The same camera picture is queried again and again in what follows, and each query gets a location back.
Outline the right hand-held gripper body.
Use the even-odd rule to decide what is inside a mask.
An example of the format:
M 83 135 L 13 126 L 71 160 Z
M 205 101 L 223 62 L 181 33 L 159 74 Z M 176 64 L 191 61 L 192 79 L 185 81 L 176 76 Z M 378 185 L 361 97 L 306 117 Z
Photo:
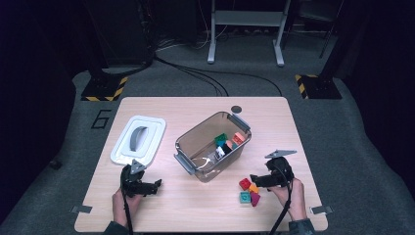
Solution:
M 267 163 L 265 164 L 270 171 L 265 186 L 282 186 L 285 187 L 294 179 L 294 173 L 285 156 L 294 154 L 293 150 L 276 150 L 265 156 Z

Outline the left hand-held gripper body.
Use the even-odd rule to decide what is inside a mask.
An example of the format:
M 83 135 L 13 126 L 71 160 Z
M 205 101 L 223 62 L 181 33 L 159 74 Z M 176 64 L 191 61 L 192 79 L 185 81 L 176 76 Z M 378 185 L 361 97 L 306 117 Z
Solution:
M 131 164 L 126 165 L 120 175 L 121 192 L 132 198 L 135 195 L 145 195 L 149 191 L 153 191 L 153 183 L 145 183 L 141 181 L 145 173 L 145 166 L 133 160 Z

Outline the transparent grey storage box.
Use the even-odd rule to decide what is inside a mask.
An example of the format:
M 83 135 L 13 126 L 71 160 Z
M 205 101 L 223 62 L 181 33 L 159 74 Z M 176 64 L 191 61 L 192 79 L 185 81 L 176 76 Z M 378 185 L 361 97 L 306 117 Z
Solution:
M 240 132 L 246 138 L 245 142 L 218 160 L 215 157 L 215 149 L 221 146 L 216 145 L 214 138 L 226 133 L 227 140 L 230 140 L 236 132 Z M 195 175 L 201 182 L 206 183 L 238 160 L 251 138 L 251 127 L 243 119 L 236 114 L 217 112 L 176 140 L 177 153 L 174 158 L 190 175 Z

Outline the person's left hand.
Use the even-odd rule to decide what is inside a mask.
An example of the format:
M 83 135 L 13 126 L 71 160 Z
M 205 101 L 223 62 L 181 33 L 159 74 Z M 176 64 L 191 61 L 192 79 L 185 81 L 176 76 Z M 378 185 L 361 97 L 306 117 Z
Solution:
M 128 220 L 125 212 L 125 205 L 128 204 L 130 218 L 133 219 L 134 216 L 137 214 L 139 209 L 139 204 L 142 199 L 141 195 L 135 195 L 134 197 L 126 197 L 123 198 L 122 192 L 118 189 L 113 194 L 113 216 L 114 222 L 122 225 L 124 227 L 128 227 Z

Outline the person's right hand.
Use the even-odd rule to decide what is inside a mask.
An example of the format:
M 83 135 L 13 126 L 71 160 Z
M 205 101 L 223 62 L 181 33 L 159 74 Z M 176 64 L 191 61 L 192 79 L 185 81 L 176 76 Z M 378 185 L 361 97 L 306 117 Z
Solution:
M 292 221 L 307 219 L 302 182 L 294 178 L 291 189 L 292 191 L 289 192 L 286 187 L 274 186 L 269 188 L 269 190 L 276 195 L 282 206 L 284 206 L 288 200 L 291 200 L 288 213 Z

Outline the black yellow striped stand base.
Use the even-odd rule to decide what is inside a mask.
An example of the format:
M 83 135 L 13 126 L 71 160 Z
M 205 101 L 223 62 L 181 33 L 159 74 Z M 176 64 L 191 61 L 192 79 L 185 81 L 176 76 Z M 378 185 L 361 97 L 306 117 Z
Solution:
M 303 99 L 334 99 L 342 98 L 332 79 L 324 80 L 315 74 L 296 74 L 295 79 Z
M 90 80 L 81 93 L 81 100 L 91 102 L 116 101 L 120 97 L 127 80 L 127 77 L 109 78 L 105 85 L 98 85 Z

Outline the black equipment cabinet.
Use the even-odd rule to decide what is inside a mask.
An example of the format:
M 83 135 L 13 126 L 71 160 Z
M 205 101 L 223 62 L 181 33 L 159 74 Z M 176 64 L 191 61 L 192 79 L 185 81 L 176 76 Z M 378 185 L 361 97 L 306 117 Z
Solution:
M 152 61 L 139 0 L 85 0 L 108 66 Z

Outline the white metal stand frame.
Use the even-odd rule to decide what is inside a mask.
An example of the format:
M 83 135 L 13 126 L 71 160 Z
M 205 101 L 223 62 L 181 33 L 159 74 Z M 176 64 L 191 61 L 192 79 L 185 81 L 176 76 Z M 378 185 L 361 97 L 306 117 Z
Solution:
M 215 0 L 211 0 L 210 11 L 210 44 L 207 54 L 207 62 L 215 62 L 216 50 L 216 27 L 218 25 L 244 25 L 244 26 L 274 26 L 278 28 L 277 37 L 273 40 L 273 49 L 278 67 L 285 65 L 281 41 L 284 34 L 286 20 L 292 0 L 284 0 L 284 9 L 279 12 L 259 12 L 259 11 L 236 11 L 236 10 L 217 10 Z

